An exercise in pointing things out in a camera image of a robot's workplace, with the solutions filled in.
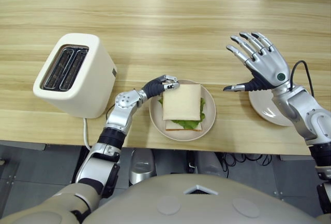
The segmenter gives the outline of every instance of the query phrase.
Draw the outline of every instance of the gray floor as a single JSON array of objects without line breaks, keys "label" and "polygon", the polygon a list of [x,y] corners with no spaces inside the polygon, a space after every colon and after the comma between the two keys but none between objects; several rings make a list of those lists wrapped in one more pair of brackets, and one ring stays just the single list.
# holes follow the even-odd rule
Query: gray floor
[{"label": "gray floor", "polygon": [[[122,151],[119,178],[111,201],[128,188],[128,170],[133,149]],[[45,151],[0,145],[0,217],[35,206],[70,183],[80,147],[48,145]],[[185,151],[154,150],[158,175],[185,172]],[[321,215],[316,185],[321,181],[314,161],[281,161],[273,156],[268,166],[254,161],[230,167],[229,178],[282,199],[312,216]]]}]

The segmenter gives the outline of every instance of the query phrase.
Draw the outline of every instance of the lettuce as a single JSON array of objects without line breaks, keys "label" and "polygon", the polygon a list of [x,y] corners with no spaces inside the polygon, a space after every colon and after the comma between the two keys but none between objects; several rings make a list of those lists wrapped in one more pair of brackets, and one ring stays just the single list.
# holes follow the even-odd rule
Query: lettuce
[{"label": "lettuce", "polygon": [[[163,98],[159,100],[159,103],[163,105]],[[201,98],[200,100],[200,120],[199,121],[179,121],[179,120],[171,120],[174,123],[181,125],[184,129],[196,129],[198,124],[206,118],[205,114],[202,113],[203,106],[206,104],[205,99]]]}]

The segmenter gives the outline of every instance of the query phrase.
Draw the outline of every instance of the plate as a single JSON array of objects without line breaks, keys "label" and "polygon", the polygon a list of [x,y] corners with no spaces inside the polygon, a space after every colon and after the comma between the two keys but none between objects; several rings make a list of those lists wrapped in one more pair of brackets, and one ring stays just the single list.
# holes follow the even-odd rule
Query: plate
[{"label": "plate", "polygon": [[[181,79],[178,80],[181,84],[196,84],[191,80]],[[216,106],[212,95],[209,91],[201,85],[201,97],[205,99],[206,104],[203,106],[203,113],[206,118],[201,122],[202,131],[192,130],[179,130],[179,131],[166,131],[166,123],[162,119],[163,109],[162,105],[158,102],[160,96],[153,97],[149,104],[149,115],[151,117],[153,125],[156,129],[168,137],[169,139],[176,141],[192,141],[204,136],[212,128],[216,118]]]},{"label": "plate", "polygon": [[248,95],[253,108],[262,118],[280,126],[293,126],[293,123],[280,113],[272,101],[273,94],[271,89],[267,91],[250,91]]}]

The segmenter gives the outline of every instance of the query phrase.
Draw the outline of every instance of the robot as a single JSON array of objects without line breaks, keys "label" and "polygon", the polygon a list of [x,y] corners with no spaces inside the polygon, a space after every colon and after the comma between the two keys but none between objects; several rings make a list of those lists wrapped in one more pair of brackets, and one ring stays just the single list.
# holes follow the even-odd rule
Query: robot
[{"label": "robot", "polygon": [[[304,87],[292,84],[289,67],[260,33],[231,36],[245,52],[228,45],[252,73],[250,82],[224,91],[272,89],[273,102],[305,139],[316,171],[325,183],[318,186],[321,207],[331,213],[331,113]],[[318,220],[262,192],[212,175],[171,174],[152,177],[112,195],[122,145],[136,110],[149,98],[179,87],[175,77],[161,76],[141,90],[117,95],[115,108],[77,173],[76,182],[33,208],[0,220],[5,223],[320,223]],[[331,223],[330,215],[322,216]]]}]

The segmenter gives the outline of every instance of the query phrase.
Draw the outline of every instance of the robot finger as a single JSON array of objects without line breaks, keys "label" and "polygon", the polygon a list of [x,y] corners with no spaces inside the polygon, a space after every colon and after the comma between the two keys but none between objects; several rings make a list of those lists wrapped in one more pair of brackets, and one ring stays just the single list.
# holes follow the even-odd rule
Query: robot finger
[{"label": "robot finger", "polygon": [[230,86],[226,86],[224,87],[223,91],[245,91],[245,86],[240,84],[240,85],[230,85]]},{"label": "robot finger", "polygon": [[162,75],[162,76],[156,78],[155,80],[159,81],[160,83],[164,83],[167,81],[176,83],[178,81],[177,77],[173,77],[173,76],[169,76],[169,75]]},{"label": "robot finger", "polygon": [[269,47],[271,47],[273,45],[271,43],[271,41],[261,33],[254,32],[254,33],[252,33],[252,36],[257,38],[259,40],[259,42],[261,42],[261,44],[268,49],[269,49]]},{"label": "robot finger", "polygon": [[256,53],[256,50],[254,50],[253,47],[251,47],[248,43],[244,42],[242,39],[240,39],[238,36],[232,35],[231,39],[236,42],[244,51],[251,57],[254,53]]},{"label": "robot finger", "polygon": [[261,51],[262,48],[264,48],[264,45],[259,42],[258,39],[256,39],[254,36],[250,35],[249,33],[245,33],[245,32],[240,32],[239,35],[245,39],[248,40],[249,43],[251,43],[258,52]]},{"label": "robot finger", "polygon": [[239,60],[245,65],[246,61],[249,60],[249,57],[247,57],[244,53],[242,53],[240,50],[238,50],[236,47],[232,45],[227,45],[227,49],[232,52]]},{"label": "robot finger", "polygon": [[164,84],[163,87],[165,91],[168,91],[170,89],[176,89],[179,88],[179,82]]}]

